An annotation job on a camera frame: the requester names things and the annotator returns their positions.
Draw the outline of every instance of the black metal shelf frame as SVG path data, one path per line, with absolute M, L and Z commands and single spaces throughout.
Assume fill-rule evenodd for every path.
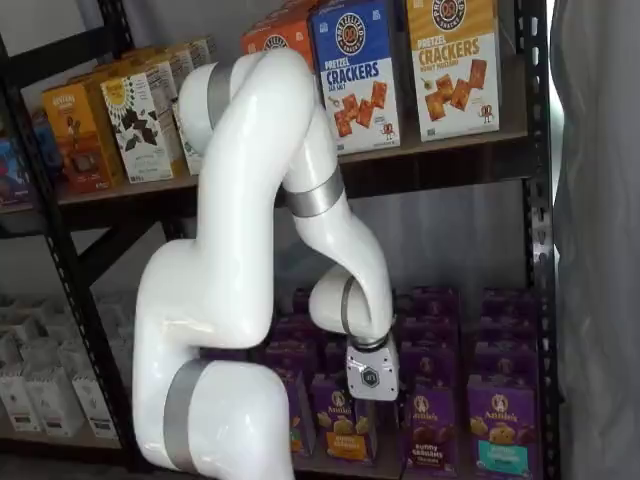
M 86 222 L 82 203 L 58 205 L 53 188 L 46 176 L 20 88 L 42 78 L 64 71 L 106 53 L 119 56 L 131 48 L 132 37 L 121 0 L 97 0 L 104 19 L 104 27 L 61 40 L 54 44 L 9 58 L 0 41 L 0 113 L 8 133 L 20 153 L 22 165 L 31 181 L 31 200 L 35 211 L 20 214 L 18 231 L 32 234 L 44 232 L 52 259 L 64 286 L 73 314 L 80 326 L 83 340 L 90 352 L 96 377 L 103 389 L 107 405 L 113 416 L 122 454 L 129 466 L 144 465 L 135 442 L 131 406 L 124 393 L 122 381 L 109 349 L 90 285 L 102 275 L 148 228 L 162 220 L 167 240 L 185 236 L 180 217 L 189 213 L 195 205 L 195 190 L 182 189 L 169 193 L 150 193 L 143 196 L 117 199 L 106 205 L 95 204 L 93 217 L 113 222 L 111 230 L 99 238 L 82 255 L 78 255 L 70 236 L 72 229 L 95 228 L 100 225 Z M 348 181 L 349 164 L 343 166 L 345 183 L 350 196 L 372 196 L 440 188 L 471 183 L 522 179 L 523 214 L 525 218 L 525 252 L 527 281 L 540 297 L 539 315 L 539 417 L 541 426 L 543 478 L 561 478 L 559 442 L 560 396 L 557 377 L 556 323 L 555 323 L 555 263 L 552 228 L 552 181 L 549 134 L 549 78 L 547 15 L 545 0 L 514 0 L 516 50 L 525 57 L 525 82 L 529 136 L 522 141 L 505 144 L 488 144 L 474 149 L 451 150 L 442 156 L 444 163 L 452 162 L 453 168 L 444 165 L 437 179 L 421 172 L 418 162 L 407 161 L 396 168 L 404 169 L 397 176 L 387 175 L 391 169 L 384 162 L 372 162 L 366 178 L 354 177 Z M 65 55 L 52 55 L 55 52 Z M 58 60 L 66 58 L 63 63 Z M 470 152 L 482 152 L 473 160 L 475 166 L 463 163 Z M 483 163 L 482 159 L 496 157 L 526 158 L 527 162 Z M 407 185 L 400 180 L 413 172 L 415 182 Z M 118 210 L 131 208 L 143 222 L 116 223 Z M 151 210 L 164 212 L 162 217 L 149 215 Z M 11 236 L 0 231 L 0 238 Z M 63 449 L 54 455 L 61 454 Z M 76 450 L 69 458 L 78 456 Z

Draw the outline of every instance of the boxes on shelf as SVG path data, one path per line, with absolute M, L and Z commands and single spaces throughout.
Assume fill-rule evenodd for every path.
M 8 138 L 0 137 L 0 206 L 26 202 L 27 179 Z
M 101 86 L 129 181 L 168 180 L 184 173 L 184 155 L 159 69 L 144 65 Z
M 109 409 L 104 401 L 102 390 L 95 379 L 93 370 L 86 370 L 73 377 L 73 388 L 80 405 L 89 420 L 91 430 L 97 438 L 117 440 L 116 432 Z
M 430 476 L 457 476 L 460 469 L 454 390 L 419 377 L 405 403 L 407 468 Z
M 27 388 L 48 435 L 73 437 L 78 432 L 84 416 L 62 367 L 32 372 L 27 376 Z
M 312 15 L 324 104 L 338 154 L 400 145 L 386 0 L 343 0 Z
M 523 378 L 472 374 L 471 452 L 479 478 L 539 478 L 535 389 Z
M 16 432 L 40 432 L 40 418 L 27 389 L 25 363 L 0 368 L 0 399 Z
M 309 396 L 304 385 L 302 372 L 275 369 L 282 379 L 289 399 L 289 418 L 291 421 L 291 452 L 304 457 L 313 453 L 316 444 L 316 429 L 309 404 Z
M 120 185 L 124 172 L 100 93 L 103 75 L 85 75 L 75 83 L 46 90 L 42 103 L 64 172 L 76 193 Z
M 494 0 L 407 0 L 422 141 L 498 130 Z
M 353 399 L 344 375 L 317 374 L 311 395 L 327 455 L 373 463 L 378 449 L 374 402 Z

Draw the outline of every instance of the white wall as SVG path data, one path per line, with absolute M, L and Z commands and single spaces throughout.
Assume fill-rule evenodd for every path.
M 19 53 L 78 33 L 85 24 L 98 25 L 99 13 L 92 2 L 4 1 L 0 3 L 0 32 L 10 53 Z M 240 54 L 241 33 L 277 3 L 279 0 L 130 0 L 126 8 L 138 46 L 213 33 L 222 57 L 231 60 Z M 37 88 L 25 95 L 32 104 L 37 104 Z M 485 285 L 524 284 L 519 182 L 351 203 L 380 239 L 392 278 L 400 286 L 447 283 L 475 296 Z M 276 211 L 275 218 L 278 285 L 288 289 L 313 281 L 326 262 L 299 241 L 286 210 Z M 194 223 L 189 224 L 195 233 Z M 98 233 L 74 234 L 74 240 L 84 248 Z M 162 230 L 156 226 L 99 280 L 97 288 L 135 288 L 148 258 L 163 241 Z M 34 268 L 38 273 L 28 275 Z M 0 241 L 0 290 L 60 291 L 42 238 Z

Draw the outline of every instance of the metal shelving unit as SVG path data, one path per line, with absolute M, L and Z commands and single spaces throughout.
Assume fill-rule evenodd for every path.
M 120 0 L 97 0 L 104 26 L 8 57 L 0 42 L 0 113 L 31 182 L 31 205 L 0 209 L 0 239 L 43 234 L 64 286 L 96 377 L 120 437 L 117 453 L 101 449 L 0 440 L 0 450 L 83 461 L 117 457 L 133 468 L 145 465 L 135 442 L 131 406 L 91 295 L 91 284 L 155 222 L 167 239 L 184 236 L 178 221 L 196 213 L 197 178 L 125 185 L 73 196 L 55 192 L 31 130 L 20 88 L 107 53 L 119 56 L 132 39 Z M 461 185 L 522 181 L 527 280 L 541 299 L 538 338 L 539 416 L 545 480 L 560 478 L 559 403 L 555 325 L 555 271 L 549 135 L 548 46 L 544 0 L 514 0 L 518 59 L 505 65 L 503 127 L 499 132 L 420 143 L 409 129 L 403 146 L 341 157 L 351 198 Z M 279 195 L 277 204 L 282 204 Z M 70 232 L 109 230 L 81 255 Z M 339 471 L 322 459 L 299 461 L 300 478 L 327 478 Z M 342 475 L 368 476 L 362 472 Z M 398 472 L 378 478 L 399 478 Z

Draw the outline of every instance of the robotic arm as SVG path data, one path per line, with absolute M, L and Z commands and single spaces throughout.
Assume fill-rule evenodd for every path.
M 222 480 L 293 479 L 286 392 L 268 368 L 206 363 L 198 347 L 250 348 L 273 313 L 273 205 L 282 183 L 301 238 L 333 259 L 311 317 L 349 336 L 358 398 L 393 400 L 397 353 L 382 250 L 350 211 L 335 144 L 306 62 L 289 49 L 201 67 L 180 117 L 204 152 L 195 240 L 164 245 L 136 309 L 133 413 L 145 457 Z M 375 373 L 365 380 L 365 374 Z

